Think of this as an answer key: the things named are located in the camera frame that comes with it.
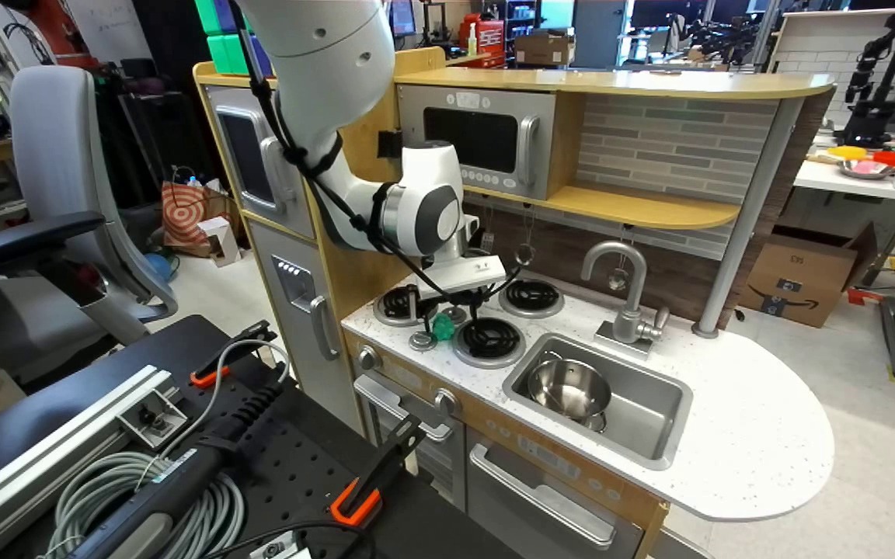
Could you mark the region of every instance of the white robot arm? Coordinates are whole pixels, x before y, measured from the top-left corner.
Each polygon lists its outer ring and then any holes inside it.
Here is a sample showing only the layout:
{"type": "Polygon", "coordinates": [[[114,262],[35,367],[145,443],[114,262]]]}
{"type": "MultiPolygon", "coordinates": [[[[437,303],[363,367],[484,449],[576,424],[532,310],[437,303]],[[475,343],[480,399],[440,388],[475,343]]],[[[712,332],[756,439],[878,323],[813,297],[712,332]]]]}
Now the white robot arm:
{"type": "Polygon", "coordinates": [[[394,47],[379,0],[238,0],[244,21],[264,43],[279,88],[273,112],[286,144],[300,147],[308,165],[328,162],[321,183],[337,197],[318,196],[337,243],[377,249],[363,221],[381,244],[432,256],[419,295],[443,295],[500,281],[500,256],[462,256],[462,183],[453,147],[403,149],[403,177],[377,206],[379,183],[352,173],[341,151],[333,156],[337,131],[367,114],[393,84],[394,47]]]}

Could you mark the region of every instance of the sink faucet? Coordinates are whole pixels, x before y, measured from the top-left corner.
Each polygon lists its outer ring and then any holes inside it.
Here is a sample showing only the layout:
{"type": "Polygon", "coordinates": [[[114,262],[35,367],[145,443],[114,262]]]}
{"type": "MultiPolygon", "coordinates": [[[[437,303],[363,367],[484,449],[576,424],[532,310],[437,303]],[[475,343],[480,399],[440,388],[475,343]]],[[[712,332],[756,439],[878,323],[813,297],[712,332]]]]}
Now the sink faucet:
{"type": "Polygon", "coordinates": [[[619,253],[630,263],[630,280],[627,280],[627,300],[625,307],[619,307],[614,318],[603,323],[597,334],[603,337],[614,337],[614,340],[627,340],[627,343],[637,343],[637,340],[652,340],[663,334],[666,323],[667,323],[667,310],[663,307],[656,323],[642,323],[640,318],[640,295],[642,295],[642,281],[646,281],[646,262],[642,253],[627,244],[627,243],[600,243],[595,244],[585,262],[581,262],[581,280],[590,280],[595,277],[595,268],[603,253],[619,253]]]}

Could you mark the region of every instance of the chair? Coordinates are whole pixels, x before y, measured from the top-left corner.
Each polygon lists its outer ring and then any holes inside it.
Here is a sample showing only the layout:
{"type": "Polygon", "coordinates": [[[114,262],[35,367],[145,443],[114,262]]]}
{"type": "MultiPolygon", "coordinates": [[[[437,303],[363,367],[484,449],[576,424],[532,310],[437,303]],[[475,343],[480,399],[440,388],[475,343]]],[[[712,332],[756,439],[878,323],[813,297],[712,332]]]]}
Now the chair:
{"type": "Polygon", "coordinates": [[[145,334],[139,323],[174,313],[176,300],[121,222],[104,158],[92,77],[67,64],[22,68],[10,92],[10,122],[31,225],[83,211],[104,216],[89,233],[73,229],[58,252],[107,277],[104,297],[88,300],[79,285],[58,290],[73,277],[0,280],[0,362],[28,385],[57,367],[83,362],[79,356],[95,356],[113,340],[145,334]]]}

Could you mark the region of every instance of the microwave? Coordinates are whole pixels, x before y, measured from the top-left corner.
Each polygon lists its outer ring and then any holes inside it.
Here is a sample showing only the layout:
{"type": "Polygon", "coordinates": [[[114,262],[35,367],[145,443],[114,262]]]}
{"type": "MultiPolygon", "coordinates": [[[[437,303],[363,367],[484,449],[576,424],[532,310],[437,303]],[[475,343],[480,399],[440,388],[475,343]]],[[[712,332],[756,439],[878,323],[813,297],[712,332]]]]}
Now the microwave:
{"type": "Polygon", "coordinates": [[[453,144],[466,186],[547,197],[553,92],[399,88],[403,144],[453,144]]]}

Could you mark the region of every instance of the sink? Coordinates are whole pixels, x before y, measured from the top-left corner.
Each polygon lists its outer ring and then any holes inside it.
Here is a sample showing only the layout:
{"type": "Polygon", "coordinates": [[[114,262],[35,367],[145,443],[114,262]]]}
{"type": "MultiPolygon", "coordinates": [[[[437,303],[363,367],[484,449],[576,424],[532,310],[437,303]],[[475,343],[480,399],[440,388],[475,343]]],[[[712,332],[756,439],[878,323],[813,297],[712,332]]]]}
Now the sink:
{"type": "Polygon", "coordinates": [[[656,369],[614,360],[567,334],[545,334],[507,375],[507,393],[528,406],[572,424],[603,447],[625,453],[627,459],[666,468],[674,455],[676,439],[685,434],[693,391],[656,369]],[[595,415],[561,412],[553,399],[541,397],[541,375],[553,377],[557,360],[576,362],[600,375],[597,385],[610,388],[610,404],[595,415]]]}

